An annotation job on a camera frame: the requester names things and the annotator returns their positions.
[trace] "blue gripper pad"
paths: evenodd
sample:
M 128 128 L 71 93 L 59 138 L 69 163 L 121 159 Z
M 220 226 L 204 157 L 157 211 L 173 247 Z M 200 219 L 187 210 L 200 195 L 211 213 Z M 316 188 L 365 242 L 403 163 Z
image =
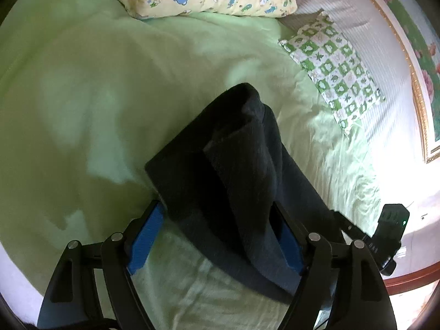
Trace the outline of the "blue gripper pad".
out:
M 144 223 L 136 240 L 133 242 L 131 247 L 131 261 L 127 266 L 130 275 L 135 274 L 147 261 L 151 247 L 164 222 L 163 211 L 164 206 L 158 202 L 155 209 L 151 212 L 150 217 L 148 217 L 148 220 Z
M 278 243 L 289 267 L 301 275 L 304 270 L 301 248 L 285 222 L 282 223 Z

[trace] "metal screw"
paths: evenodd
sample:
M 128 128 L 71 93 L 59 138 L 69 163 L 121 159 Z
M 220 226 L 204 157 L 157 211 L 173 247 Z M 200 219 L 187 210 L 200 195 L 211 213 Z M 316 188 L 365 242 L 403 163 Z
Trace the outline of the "metal screw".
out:
M 309 239 L 314 242 L 318 242 L 321 239 L 321 236 L 315 232 L 309 233 Z
M 116 232 L 111 235 L 111 240 L 113 242 L 117 242 L 117 241 L 120 241 L 122 239 L 122 237 L 123 237 L 123 235 L 121 232 Z
M 360 241 L 359 239 L 355 240 L 355 247 L 356 248 L 362 249 L 364 246 L 365 246 L 364 242 Z
M 70 241 L 67 244 L 67 248 L 74 249 L 74 248 L 76 248 L 78 246 L 78 244 L 80 244 L 80 242 L 78 242 L 78 241 Z

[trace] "light green blanket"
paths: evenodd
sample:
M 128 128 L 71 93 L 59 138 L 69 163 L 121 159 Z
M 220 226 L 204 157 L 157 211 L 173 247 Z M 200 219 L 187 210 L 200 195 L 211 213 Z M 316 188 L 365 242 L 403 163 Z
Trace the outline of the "light green blanket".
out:
M 30 282 L 44 293 L 67 242 L 103 241 L 139 216 L 154 196 L 144 164 L 241 82 L 273 109 L 326 204 L 372 232 L 380 199 L 366 139 L 361 128 L 343 136 L 277 45 L 290 34 L 269 18 L 141 22 L 117 0 L 19 0 L 0 26 L 0 242 Z M 283 314 L 169 222 L 135 281 L 160 329 L 212 319 L 222 329 L 272 328 Z

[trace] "bed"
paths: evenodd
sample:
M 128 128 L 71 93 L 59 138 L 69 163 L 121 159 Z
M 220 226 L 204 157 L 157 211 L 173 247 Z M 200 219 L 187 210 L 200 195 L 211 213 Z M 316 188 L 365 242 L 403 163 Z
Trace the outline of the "bed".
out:
M 155 196 L 145 162 L 240 82 L 272 108 L 329 208 L 373 233 L 384 203 L 414 200 L 406 180 L 420 172 L 420 136 L 392 29 L 371 0 L 296 1 L 281 22 L 215 13 L 142 22 L 117 0 L 15 4 L 0 27 L 0 292 L 20 318 L 36 322 L 70 240 L 102 241 L 142 213 Z M 387 98 L 350 137 L 278 45 L 320 8 Z M 276 329 L 287 309 L 216 268 L 169 221 L 133 282 L 158 329 Z M 102 277 L 98 288 L 111 316 Z

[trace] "green patterned pillow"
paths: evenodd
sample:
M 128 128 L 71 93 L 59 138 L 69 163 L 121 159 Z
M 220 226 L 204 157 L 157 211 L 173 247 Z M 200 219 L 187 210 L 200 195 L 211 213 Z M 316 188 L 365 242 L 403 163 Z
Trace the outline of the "green patterned pillow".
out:
M 385 100 L 353 45 L 325 12 L 279 43 L 306 70 L 346 135 L 369 108 Z

